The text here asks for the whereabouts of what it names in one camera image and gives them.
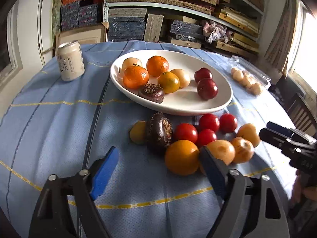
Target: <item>can lid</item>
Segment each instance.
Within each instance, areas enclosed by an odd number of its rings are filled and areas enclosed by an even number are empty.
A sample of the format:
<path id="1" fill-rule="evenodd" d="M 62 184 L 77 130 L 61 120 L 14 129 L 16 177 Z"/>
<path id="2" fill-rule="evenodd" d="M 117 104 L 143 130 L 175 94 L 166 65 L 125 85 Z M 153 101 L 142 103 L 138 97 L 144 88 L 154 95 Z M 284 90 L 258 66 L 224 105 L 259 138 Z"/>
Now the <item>can lid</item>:
<path id="1" fill-rule="evenodd" d="M 58 48 L 63 48 L 63 47 L 68 47 L 68 46 L 70 46 L 70 45 L 72 45 L 72 44 L 74 44 L 74 43 L 76 43 L 76 42 L 78 42 L 78 40 L 73 40 L 73 41 L 71 41 L 71 42 L 63 43 L 63 44 L 59 45 L 59 46 L 57 47 L 57 49 L 58 49 Z"/>

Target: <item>beige can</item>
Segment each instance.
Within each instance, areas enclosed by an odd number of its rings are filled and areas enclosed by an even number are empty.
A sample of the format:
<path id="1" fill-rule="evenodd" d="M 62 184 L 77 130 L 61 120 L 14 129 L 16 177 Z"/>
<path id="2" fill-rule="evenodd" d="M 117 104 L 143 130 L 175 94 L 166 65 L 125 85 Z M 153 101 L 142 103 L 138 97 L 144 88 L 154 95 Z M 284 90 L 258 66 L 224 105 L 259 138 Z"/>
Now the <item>beige can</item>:
<path id="1" fill-rule="evenodd" d="M 56 57 L 63 81 L 69 82 L 84 74 L 84 61 L 77 40 L 61 44 L 57 48 Z"/>

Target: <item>human hand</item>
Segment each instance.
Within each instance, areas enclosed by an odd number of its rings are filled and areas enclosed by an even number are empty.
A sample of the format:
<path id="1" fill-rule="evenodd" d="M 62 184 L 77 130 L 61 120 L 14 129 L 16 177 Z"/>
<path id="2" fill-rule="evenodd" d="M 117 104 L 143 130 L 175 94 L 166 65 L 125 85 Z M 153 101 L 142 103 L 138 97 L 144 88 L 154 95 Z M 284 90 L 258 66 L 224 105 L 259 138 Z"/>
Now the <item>human hand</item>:
<path id="1" fill-rule="evenodd" d="M 317 201 L 317 187 L 303 188 L 301 184 L 301 171 L 297 169 L 296 175 L 297 177 L 293 185 L 291 203 L 299 203 L 301 201 L 302 194 L 308 199 Z"/>

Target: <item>plate rim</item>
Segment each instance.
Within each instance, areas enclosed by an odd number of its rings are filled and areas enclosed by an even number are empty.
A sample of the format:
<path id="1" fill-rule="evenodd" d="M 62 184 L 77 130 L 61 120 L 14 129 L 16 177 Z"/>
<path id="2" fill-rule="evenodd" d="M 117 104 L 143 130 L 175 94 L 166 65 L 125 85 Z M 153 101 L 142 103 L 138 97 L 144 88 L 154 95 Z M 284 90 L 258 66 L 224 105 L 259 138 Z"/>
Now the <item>plate rim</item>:
<path id="1" fill-rule="evenodd" d="M 170 50 L 160 50 L 160 49 L 142 49 L 142 50 L 136 50 L 136 51 L 132 51 L 132 52 L 128 52 L 124 55 L 127 55 L 127 54 L 131 54 L 131 53 L 134 53 L 134 52 L 142 52 L 142 51 L 166 51 L 168 53 L 178 53 L 178 54 L 182 54 L 182 55 L 185 55 L 185 56 L 190 56 L 196 60 L 199 60 L 197 57 L 195 56 L 192 56 L 192 55 L 188 55 L 188 54 L 183 54 L 183 53 L 180 53 L 180 52 L 176 52 L 176 51 L 170 51 Z M 218 106 L 218 107 L 213 107 L 213 108 L 209 108 L 209 109 L 191 109 L 191 110 L 188 110 L 188 109 L 176 109 L 176 108 L 172 108 L 172 107 L 169 107 L 169 106 L 165 106 L 165 105 L 162 105 L 162 104 L 159 104 L 159 103 L 156 103 L 156 102 L 153 102 L 153 101 L 150 101 L 148 99 L 145 99 L 145 98 L 142 98 L 134 93 L 132 93 L 131 91 L 127 90 L 126 88 L 124 88 L 123 86 L 120 85 L 120 83 L 115 79 L 115 62 L 116 60 L 118 60 L 120 57 L 124 56 L 124 55 L 121 55 L 119 56 L 117 59 L 114 60 L 114 62 L 111 64 L 111 67 L 110 67 L 110 71 L 109 71 L 109 74 L 110 74 L 110 78 L 111 78 L 111 81 L 113 82 L 113 84 L 124 94 L 126 95 L 127 97 L 129 97 L 132 101 L 144 106 L 144 107 L 147 107 L 143 104 L 141 104 L 142 102 L 143 103 L 149 103 L 150 105 L 152 105 L 153 107 L 157 107 L 158 108 L 158 111 L 161 111 L 161 112 L 164 112 L 166 110 L 168 111 L 173 111 L 173 112 L 180 112 L 181 114 L 177 114 L 177 115 L 202 115 L 202 114 L 206 114 L 206 113 L 213 113 L 213 112 L 217 112 L 221 109 L 224 109 L 225 107 L 227 107 L 230 102 L 232 101 L 232 98 L 233 98 L 233 91 L 232 91 L 232 86 L 230 84 L 230 82 L 228 81 L 228 79 L 226 78 L 226 76 L 224 76 L 219 70 L 217 70 L 216 68 L 214 68 L 213 66 L 209 65 L 208 63 L 202 61 L 203 63 L 207 64 L 209 67 L 212 67 L 214 70 L 216 70 L 219 74 L 221 74 L 221 76 L 226 80 L 226 82 L 229 84 L 229 87 L 230 87 L 230 91 L 231 91 L 231 95 L 230 95 L 230 99 L 224 103 L 223 105 L 221 106 Z"/>

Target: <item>white wall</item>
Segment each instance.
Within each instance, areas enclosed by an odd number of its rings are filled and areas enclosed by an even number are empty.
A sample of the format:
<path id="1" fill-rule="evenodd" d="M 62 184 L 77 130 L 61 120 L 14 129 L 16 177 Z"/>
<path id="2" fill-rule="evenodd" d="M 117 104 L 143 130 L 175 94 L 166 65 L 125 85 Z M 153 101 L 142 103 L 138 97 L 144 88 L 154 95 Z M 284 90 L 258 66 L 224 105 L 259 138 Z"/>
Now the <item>white wall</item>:
<path id="1" fill-rule="evenodd" d="M 268 0 L 266 16 L 259 39 L 259 55 L 263 56 L 271 43 L 277 25 L 280 21 L 286 0 Z"/>
<path id="2" fill-rule="evenodd" d="M 45 26 L 45 28 L 42 28 L 42 39 L 45 41 L 46 46 L 49 42 L 52 43 L 52 1 L 53 0 L 43 0 L 41 24 Z M 0 91 L 0 118 L 2 118 L 8 106 L 22 87 L 42 69 L 42 62 L 38 50 L 38 5 L 39 0 L 19 0 L 17 36 L 23 69 Z"/>

